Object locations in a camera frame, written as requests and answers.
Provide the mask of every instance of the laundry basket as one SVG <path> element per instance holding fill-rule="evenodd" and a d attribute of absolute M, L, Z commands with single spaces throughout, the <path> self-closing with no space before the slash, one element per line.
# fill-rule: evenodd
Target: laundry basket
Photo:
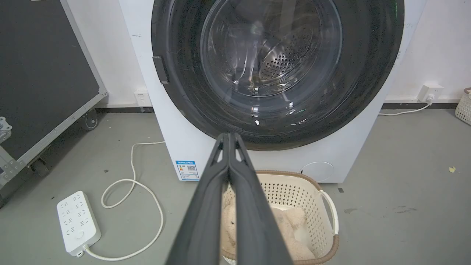
<path fill-rule="evenodd" d="M 461 97 L 460 103 L 455 110 L 458 119 L 471 125 L 471 87 L 464 89 L 464 95 Z"/>
<path fill-rule="evenodd" d="M 339 247 L 339 219 L 335 205 L 319 184 L 309 177 L 284 171 L 257 171 L 268 203 L 272 207 L 299 207 L 306 213 L 307 247 L 316 259 L 294 261 L 294 265 L 316 265 L 329 261 Z M 231 187 L 224 193 L 223 207 L 235 196 Z M 329 207 L 333 226 L 326 207 Z M 221 248 L 221 254 L 231 265 L 236 264 L 236 254 Z"/>

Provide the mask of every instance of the white power cord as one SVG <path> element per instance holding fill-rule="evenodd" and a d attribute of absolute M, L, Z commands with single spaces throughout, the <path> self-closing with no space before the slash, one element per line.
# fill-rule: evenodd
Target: white power cord
<path fill-rule="evenodd" d="M 413 112 L 417 112 L 417 111 L 421 111 L 421 110 L 424 110 L 428 107 L 430 107 L 432 104 L 433 104 L 433 99 L 434 99 L 434 96 L 433 95 L 429 95 L 428 98 L 427 98 L 427 105 L 423 108 L 420 108 L 420 109 L 415 109 L 415 110 L 409 110 L 409 111 L 404 111 L 404 112 L 399 112 L 399 113 L 393 113 L 393 114 L 386 114 L 386 113 L 380 113 L 378 114 L 379 116 L 397 116 L 397 115 L 401 115 L 401 114 L 406 114 L 406 113 L 413 113 Z"/>
<path fill-rule="evenodd" d="M 144 250 L 148 249 L 159 237 L 160 232 L 162 231 L 162 228 L 163 228 L 162 208 L 160 207 L 159 201 L 157 200 L 157 197 L 155 196 L 155 194 L 148 187 L 146 187 L 145 185 L 143 185 L 140 182 L 136 181 L 136 169 L 134 168 L 133 155 L 134 155 L 134 147 L 136 145 L 151 145 L 151 144 L 161 144 L 161 143 L 165 143 L 165 142 L 162 141 L 162 142 L 147 142 L 147 143 L 136 143 L 136 144 L 134 144 L 131 147 L 131 168 L 132 168 L 133 179 L 118 180 L 118 181 L 114 182 L 113 184 L 111 184 L 110 186 L 108 186 L 108 188 L 106 188 L 106 190 L 103 192 L 103 195 L 101 195 L 101 205 L 105 208 L 110 209 L 110 208 L 113 208 L 113 207 L 116 207 L 116 206 L 120 205 L 131 194 L 131 192 L 134 189 L 134 187 L 136 186 L 136 184 L 143 187 L 146 191 L 148 191 L 152 195 L 152 197 L 154 198 L 154 201 L 157 204 L 157 207 L 159 208 L 159 212 L 160 212 L 160 228 L 159 228 L 159 231 L 157 232 L 157 234 L 155 235 L 154 239 L 152 239 L 149 244 L 147 244 L 145 247 L 141 248 L 140 250 L 138 250 L 134 253 L 131 253 L 129 255 L 123 256 L 123 257 L 102 257 L 100 255 L 97 255 L 97 254 L 93 253 L 90 250 L 90 247 L 88 245 L 83 246 L 83 250 L 85 250 L 85 252 L 90 254 L 90 256 L 92 256 L 94 258 L 97 258 L 97 259 L 105 260 L 105 261 L 124 260 L 124 259 L 130 258 L 130 257 L 134 257 L 135 255 L 137 255 L 137 254 L 143 252 Z M 124 198 L 122 198 L 118 203 L 116 203 L 114 205 L 111 205 L 111 206 L 106 205 L 105 202 L 104 202 L 104 198 L 105 198 L 106 193 L 109 191 L 109 189 L 111 187 L 115 186 L 116 184 L 118 184 L 120 182 L 132 182 L 132 186 L 131 186 L 130 190 L 128 191 L 128 194 L 126 194 L 126 196 L 124 196 Z"/>

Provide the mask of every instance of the white power strip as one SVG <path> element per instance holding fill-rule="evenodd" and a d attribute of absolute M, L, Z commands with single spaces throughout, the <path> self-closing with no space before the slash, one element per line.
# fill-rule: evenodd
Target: white power strip
<path fill-rule="evenodd" d="M 100 229 L 83 191 L 60 201 L 57 204 L 57 213 L 65 250 L 70 255 L 81 257 L 85 245 L 91 246 L 100 239 Z"/>
<path fill-rule="evenodd" d="M 64 238 L 65 249 L 69 252 L 72 256 L 81 257 L 83 252 L 87 252 L 90 256 L 105 260 L 105 261 L 120 261 L 125 260 L 130 257 L 134 257 L 135 255 L 145 251 L 148 249 L 152 244 L 157 240 L 160 235 L 160 232 L 163 228 L 163 212 L 162 208 L 160 207 L 159 200 L 155 194 L 145 185 L 136 181 L 136 169 L 134 168 L 133 161 L 133 154 L 134 154 L 134 147 L 137 145 L 154 145 L 154 144 L 162 144 L 162 142 L 146 142 L 146 143 L 136 143 L 131 147 L 131 168 L 133 173 L 132 179 L 120 179 L 118 181 L 113 182 L 101 195 L 101 206 L 104 208 L 110 209 L 120 205 L 132 192 L 134 187 L 137 185 L 141 186 L 143 189 L 148 191 L 159 209 L 160 214 L 160 226 L 159 230 L 155 237 L 143 248 L 122 256 L 122 257 L 103 257 L 98 254 L 93 253 L 90 249 L 90 246 L 95 244 L 98 239 L 101 237 L 101 232 L 98 229 L 97 222 L 95 220 L 95 216 L 91 211 L 89 201 L 87 196 L 82 192 L 78 191 L 71 196 L 65 198 L 61 202 L 57 204 L 57 213 L 59 214 L 59 221 L 62 230 L 62 237 Z M 116 184 L 120 182 L 132 182 L 132 186 L 129 189 L 128 193 L 122 198 L 119 202 L 114 205 L 106 205 L 105 204 L 105 195 L 106 193 Z"/>

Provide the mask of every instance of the floor stain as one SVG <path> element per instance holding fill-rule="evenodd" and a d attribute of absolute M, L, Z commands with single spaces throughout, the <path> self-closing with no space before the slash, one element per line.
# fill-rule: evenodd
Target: floor stain
<path fill-rule="evenodd" d="M 396 212 L 396 214 L 409 213 L 409 212 L 412 212 L 412 211 L 417 211 L 417 209 L 416 208 L 409 208 L 409 209 L 404 210 L 404 211 Z"/>
<path fill-rule="evenodd" d="M 346 214 L 350 214 L 351 212 L 356 211 L 356 210 L 358 210 L 358 209 L 357 208 L 349 208 L 349 209 L 344 210 L 343 212 L 346 213 Z"/>

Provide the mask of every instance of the blue label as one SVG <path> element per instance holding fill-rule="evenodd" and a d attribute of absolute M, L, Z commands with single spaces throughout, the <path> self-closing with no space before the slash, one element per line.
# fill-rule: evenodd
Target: blue label
<path fill-rule="evenodd" d="M 200 177 L 194 161 L 175 161 L 180 177 L 185 181 L 198 181 Z"/>

